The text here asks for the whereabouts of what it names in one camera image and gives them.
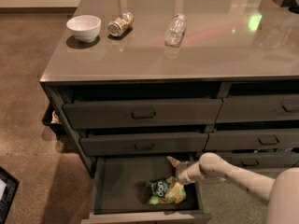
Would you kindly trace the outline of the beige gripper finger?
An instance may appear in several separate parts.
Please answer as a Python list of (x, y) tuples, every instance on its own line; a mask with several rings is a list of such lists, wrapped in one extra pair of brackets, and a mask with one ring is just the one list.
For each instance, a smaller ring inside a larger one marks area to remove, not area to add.
[(178, 168), (180, 166), (180, 161), (179, 160), (177, 160), (177, 159), (175, 159), (175, 158), (173, 158), (171, 156), (167, 156), (166, 158), (170, 161), (171, 165), (174, 168)]

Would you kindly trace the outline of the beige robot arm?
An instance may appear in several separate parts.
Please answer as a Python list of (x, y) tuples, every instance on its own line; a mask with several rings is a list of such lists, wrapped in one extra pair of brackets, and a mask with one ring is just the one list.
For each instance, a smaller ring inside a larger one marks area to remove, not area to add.
[(178, 182), (189, 185), (199, 180), (224, 178), (267, 205), (266, 224), (299, 224), (299, 168), (276, 178), (232, 165), (215, 153), (204, 153), (198, 161), (166, 157), (176, 169)]

